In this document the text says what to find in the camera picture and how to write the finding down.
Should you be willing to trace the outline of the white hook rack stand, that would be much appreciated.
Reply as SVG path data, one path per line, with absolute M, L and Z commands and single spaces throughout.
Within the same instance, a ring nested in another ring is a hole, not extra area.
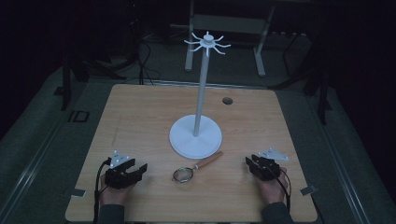
M 219 125 L 203 114 L 203 108 L 211 51 L 214 50 L 216 53 L 224 55 L 224 52 L 219 48 L 229 48 L 230 45 L 221 45 L 219 42 L 223 36 L 215 38 L 209 32 L 206 32 L 202 37 L 198 37 L 196 34 L 191 35 L 194 41 L 185 40 L 185 43 L 190 46 L 196 45 L 192 52 L 202 51 L 196 111 L 194 115 L 184 116 L 172 125 L 169 141 L 174 151 L 180 156 L 199 160 L 214 155 L 222 142 L 222 131 Z

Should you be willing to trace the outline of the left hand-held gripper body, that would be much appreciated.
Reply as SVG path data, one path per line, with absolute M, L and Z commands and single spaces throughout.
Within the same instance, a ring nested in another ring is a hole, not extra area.
M 118 152 L 113 151 L 113 155 L 110 159 L 109 169 L 106 171 L 106 184 L 114 189 L 124 189 L 139 181 L 139 179 L 132 179 L 130 173 L 127 170 L 122 169 L 122 164 L 129 161 L 131 157 Z

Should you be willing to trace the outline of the person's left hand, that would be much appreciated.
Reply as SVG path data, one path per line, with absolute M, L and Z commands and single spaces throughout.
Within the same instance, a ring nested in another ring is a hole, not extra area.
M 128 201 L 130 192 L 134 188 L 134 185 L 124 189 L 114 189 L 106 184 L 106 176 L 102 175 L 100 179 L 100 187 L 99 202 L 101 206 L 109 204 L 124 206 Z

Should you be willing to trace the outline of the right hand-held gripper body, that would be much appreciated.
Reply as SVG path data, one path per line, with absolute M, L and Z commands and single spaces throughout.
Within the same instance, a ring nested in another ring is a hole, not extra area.
M 289 157 L 276 149 L 268 148 L 259 151 L 256 156 L 263 158 L 263 163 L 256 163 L 256 168 L 250 171 L 253 175 L 262 181 L 270 181 L 280 176 L 280 166 L 277 161 L 287 161 Z

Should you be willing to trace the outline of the black metal stand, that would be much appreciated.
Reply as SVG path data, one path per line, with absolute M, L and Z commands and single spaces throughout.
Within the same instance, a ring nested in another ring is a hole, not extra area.
M 291 73 L 291 77 L 269 87 L 270 90 L 282 90 L 302 79 L 307 79 L 303 92 L 307 96 L 313 96 L 318 92 L 318 117 L 323 124 L 326 124 L 325 111 L 329 85 L 329 73 L 325 70 L 323 42 L 328 18 L 328 12 L 318 14 L 310 12 L 301 14 L 286 23 L 287 34 L 306 34 L 311 45 L 301 64 Z
M 65 111 L 71 102 L 71 71 L 77 71 L 79 68 L 83 68 L 85 64 L 92 66 L 94 70 L 98 71 L 100 75 L 105 77 L 110 77 L 112 79 L 123 79 L 122 76 L 111 72 L 108 68 L 105 68 L 97 61 L 92 60 L 79 52 L 66 53 L 63 57 L 62 67 L 63 85 L 56 91 L 56 93 L 62 95 L 63 97 L 63 104 L 61 107 L 62 111 Z

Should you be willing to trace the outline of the person's right hand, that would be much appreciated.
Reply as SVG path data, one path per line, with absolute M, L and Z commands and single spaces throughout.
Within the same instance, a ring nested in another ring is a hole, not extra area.
M 278 179 L 262 181 L 258 177 L 255 178 L 262 196 L 263 204 L 265 206 L 269 205 L 270 203 L 284 202 L 286 190 L 288 189 L 289 184 L 286 180 L 287 169 L 281 167 L 280 170 L 281 172 Z

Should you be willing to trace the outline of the black rectangular floor bracket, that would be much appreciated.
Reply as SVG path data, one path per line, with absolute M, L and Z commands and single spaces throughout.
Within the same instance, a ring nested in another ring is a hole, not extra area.
M 89 119 L 88 111 L 73 110 L 68 118 L 68 122 L 86 122 Z

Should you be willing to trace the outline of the white metal table frame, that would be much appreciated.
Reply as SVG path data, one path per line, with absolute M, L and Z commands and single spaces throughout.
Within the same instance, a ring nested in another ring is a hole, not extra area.
M 200 39 L 195 35 L 196 30 L 216 31 L 236 34 L 259 35 L 260 42 L 253 47 L 253 56 L 259 77 L 264 77 L 266 71 L 262 59 L 262 49 L 269 33 L 270 24 L 275 13 L 275 6 L 269 6 L 265 19 L 253 19 L 243 17 L 229 17 L 220 15 L 197 14 L 195 12 L 195 2 L 190 0 L 189 14 L 189 34 L 186 43 L 188 44 L 184 69 L 188 72 L 192 70 L 194 45 L 200 45 Z

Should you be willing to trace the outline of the small strainer with wooden handle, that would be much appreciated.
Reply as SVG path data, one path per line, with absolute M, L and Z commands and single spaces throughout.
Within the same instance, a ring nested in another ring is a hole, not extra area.
M 216 152 L 215 154 L 197 162 L 192 167 L 180 167 L 173 173 L 173 180 L 178 183 L 186 183 L 190 181 L 194 175 L 194 171 L 207 166 L 212 161 L 215 161 L 223 155 L 222 151 Z

